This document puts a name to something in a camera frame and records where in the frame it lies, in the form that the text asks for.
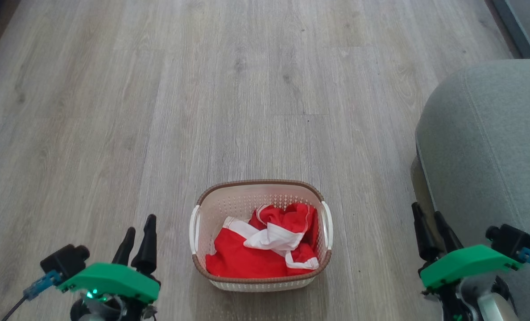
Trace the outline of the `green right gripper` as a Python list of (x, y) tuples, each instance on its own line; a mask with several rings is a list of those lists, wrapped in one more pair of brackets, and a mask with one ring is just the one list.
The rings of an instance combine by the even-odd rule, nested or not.
[(475, 245), (464, 248), (440, 211), (434, 213), (434, 220), (447, 254), (436, 260), (440, 248), (435, 242), (426, 217), (417, 202), (412, 203), (411, 208), (418, 254), (422, 260), (433, 262), (420, 272), (424, 288), (437, 290), (446, 284), (457, 282), (466, 277), (522, 268), (520, 262), (488, 246)]

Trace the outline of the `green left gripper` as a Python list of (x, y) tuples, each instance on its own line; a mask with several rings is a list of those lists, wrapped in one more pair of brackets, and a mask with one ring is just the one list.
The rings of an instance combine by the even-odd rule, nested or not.
[(112, 263), (94, 263), (58, 286), (62, 292), (82, 292), (91, 300), (106, 301), (110, 296), (136, 299), (151, 304), (158, 299), (160, 285), (143, 274), (157, 269), (157, 217), (150, 214), (143, 228), (143, 239), (137, 255), (128, 267), (134, 248), (135, 228), (129, 227)]

